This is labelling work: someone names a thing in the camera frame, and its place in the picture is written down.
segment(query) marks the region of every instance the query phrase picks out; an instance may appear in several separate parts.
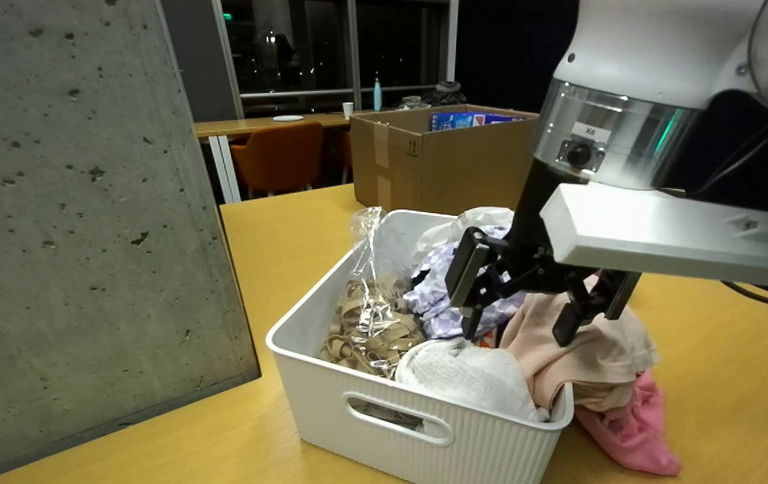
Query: packing tape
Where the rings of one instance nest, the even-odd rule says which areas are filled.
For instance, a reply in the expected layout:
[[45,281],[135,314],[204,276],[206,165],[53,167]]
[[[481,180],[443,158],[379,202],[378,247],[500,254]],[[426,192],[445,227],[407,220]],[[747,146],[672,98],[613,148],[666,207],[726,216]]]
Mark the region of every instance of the packing tape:
[[386,124],[375,124],[375,163],[383,168],[390,168],[389,132],[390,127]]
[[392,210],[392,191],[390,180],[378,175],[378,205],[387,210]]

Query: white plastic basket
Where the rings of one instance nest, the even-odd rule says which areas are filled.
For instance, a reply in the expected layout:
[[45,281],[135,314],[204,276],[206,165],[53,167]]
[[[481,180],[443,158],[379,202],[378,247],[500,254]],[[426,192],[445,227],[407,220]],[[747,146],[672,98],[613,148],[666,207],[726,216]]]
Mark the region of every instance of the white plastic basket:
[[[406,235],[409,257],[427,229],[453,217],[396,210],[384,224]],[[408,481],[540,482],[560,432],[574,415],[567,384],[550,422],[536,423],[478,410],[317,358],[335,304],[352,267],[349,252],[267,334],[300,437]],[[435,437],[359,413],[350,399],[435,422]]]

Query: window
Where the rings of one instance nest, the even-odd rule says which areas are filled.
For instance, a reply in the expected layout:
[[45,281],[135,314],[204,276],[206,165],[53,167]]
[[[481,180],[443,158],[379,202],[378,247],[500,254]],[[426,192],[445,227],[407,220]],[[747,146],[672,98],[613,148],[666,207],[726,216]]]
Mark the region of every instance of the window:
[[444,77],[443,0],[222,0],[222,8],[246,117],[341,111],[360,89],[362,106],[370,108],[375,79],[384,87],[384,106],[395,106]]

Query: plate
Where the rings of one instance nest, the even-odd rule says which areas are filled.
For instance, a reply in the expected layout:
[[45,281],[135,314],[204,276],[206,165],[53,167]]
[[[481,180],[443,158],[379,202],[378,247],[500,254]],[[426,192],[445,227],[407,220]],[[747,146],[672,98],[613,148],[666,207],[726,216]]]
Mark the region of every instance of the plate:
[[303,116],[299,114],[284,114],[284,116],[274,116],[273,120],[276,122],[292,122],[293,120],[301,120]]

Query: wooden table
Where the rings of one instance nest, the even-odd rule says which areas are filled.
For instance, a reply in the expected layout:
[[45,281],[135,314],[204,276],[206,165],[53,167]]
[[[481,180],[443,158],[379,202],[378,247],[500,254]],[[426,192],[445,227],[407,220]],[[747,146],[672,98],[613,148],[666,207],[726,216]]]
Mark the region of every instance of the wooden table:
[[[351,125],[342,113],[315,113],[303,116],[303,122],[319,122],[323,128],[347,128]],[[207,140],[211,147],[225,203],[242,200],[239,185],[237,185],[237,175],[234,172],[234,163],[231,161],[231,150],[228,147],[229,137],[251,134],[262,128],[286,124],[289,122],[274,122],[272,117],[196,123],[196,136],[202,142]]]
[[[349,248],[360,205],[343,185],[222,206],[263,376],[0,476],[1,483],[399,482],[301,442],[267,330]],[[632,307],[663,361],[667,441],[684,482],[768,483],[768,306],[718,282],[645,275]],[[546,483],[640,483],[577,425]]]

